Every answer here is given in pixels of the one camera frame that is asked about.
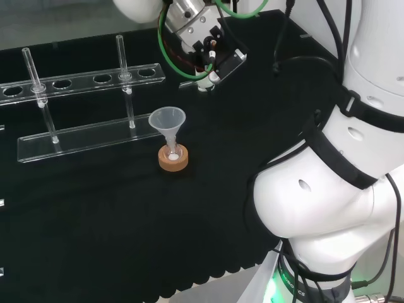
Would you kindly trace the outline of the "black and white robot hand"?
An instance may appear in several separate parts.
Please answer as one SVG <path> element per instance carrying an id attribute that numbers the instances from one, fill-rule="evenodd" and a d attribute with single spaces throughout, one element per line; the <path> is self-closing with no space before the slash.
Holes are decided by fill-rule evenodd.
<path id="1" fill-rule="evenodd" d="M 191 56 L 191 62 L 203 71 L 208 69 L 210 53 L 215 52 L 213 71 L 196 82 L 198 90 L 209 92 L 228 78 L 247 59 L 248 49 L 236 42 L 225 25 L 224 18 L 217 18 L 212 10 L 205 8 L 190 23 L 178 31 L 181 47 Z"/>

